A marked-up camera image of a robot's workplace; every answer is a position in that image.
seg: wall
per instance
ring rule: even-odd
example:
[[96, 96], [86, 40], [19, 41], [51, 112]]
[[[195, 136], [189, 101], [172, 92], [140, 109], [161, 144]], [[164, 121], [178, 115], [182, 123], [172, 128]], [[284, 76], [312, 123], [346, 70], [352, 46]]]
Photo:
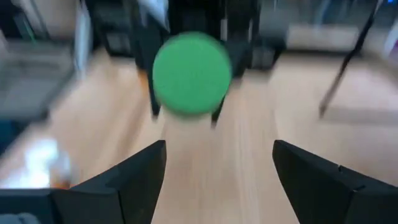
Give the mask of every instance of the wall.
[[33, 4], [36, 4], [51, 38], [73, 38], [77, 0], [19, 0], [19, 4], [35, 30], [43, 31]]

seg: green ball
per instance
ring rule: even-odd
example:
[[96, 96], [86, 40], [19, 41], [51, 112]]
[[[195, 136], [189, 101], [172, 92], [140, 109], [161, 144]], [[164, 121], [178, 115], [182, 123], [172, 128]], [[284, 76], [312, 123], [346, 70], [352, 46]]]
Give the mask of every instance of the green ball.
[[168, 40], [153, 67], [156, 98], [178, 114], [199, 115], [217, 109], [231, 82], [231, 62], [214, 38], [187, 32]]

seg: metal rod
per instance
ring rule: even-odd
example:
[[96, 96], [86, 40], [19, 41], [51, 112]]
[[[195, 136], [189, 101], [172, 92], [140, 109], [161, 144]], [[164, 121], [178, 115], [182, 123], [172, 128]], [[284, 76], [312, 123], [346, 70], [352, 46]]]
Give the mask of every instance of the metal rod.
[[365, 42], [366, 36], [368, 35], [369, 29], [373, 25], [374, 22], [374, 17], [379, 10], [383, 0], [378, 0], [378, 2], [375, 4], [374, 9], [369, 16], [368, 20], [365, 23], [365, 26], [361, 33], [359, 34], [358, 40], [355, 43], [354, 49], [344, 58], [343, 63], [341, 64], [340, 70], [337, 73], [337, 76], [333, 80], [333, 83], [331, 84], [329, 90], [326, 92], [326, 95], [323, 97], [320, 106], [319, 106], [319, 116], [322, 118], [323, 115], [325, 115], [330, 101], [333, 99], [333, 97], [336, 95], [336, 91], [338, 87], [340, 86], [341, 81], [344, 78], [345, 71], [347, 69], [349, 61], [361, 51], [363, 44]]

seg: wooden floor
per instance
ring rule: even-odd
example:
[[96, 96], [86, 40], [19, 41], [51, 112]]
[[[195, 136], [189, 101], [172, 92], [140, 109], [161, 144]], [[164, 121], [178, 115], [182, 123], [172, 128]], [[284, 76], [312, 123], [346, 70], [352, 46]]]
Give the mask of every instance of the wooden floor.
[[94, 60], [54, 106], [48, 124], [27, 130], [1, 161], [15, 172], [38, 139], [55, 138], [79, 181], [158, 139], [167, 167], [153, 223], [298, 223], [271, 158], [283, 139], [333, 162], [398, 185], [398, 87], [394, 77], [353, 62], [323, 119], [318, 103], [341, 59], [282, 57], [272, 73], [233, 83], [215, 129], [210, 118], [153, 121], [134, 62]]

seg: floor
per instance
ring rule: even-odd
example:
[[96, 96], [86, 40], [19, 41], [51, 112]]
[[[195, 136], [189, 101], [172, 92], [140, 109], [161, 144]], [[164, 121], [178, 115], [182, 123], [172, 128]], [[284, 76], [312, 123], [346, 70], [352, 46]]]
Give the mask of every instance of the floor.
[[157, 121], [134, 62], [97, 56], [47, 124], [32, 126], [1, 161], [0, 180], [38, 139], [69, 152], [78, 181], [165, 139], [167, 167], [153, 223], [298, 223], [271, 159], [283, 139], [398, 185], [398, 87], [372, 62], [355, 60], [324, 118], [318, 103], [340, 58], [282, 56], [272, 73], [246, 72], [231, 85], [219, 123]]

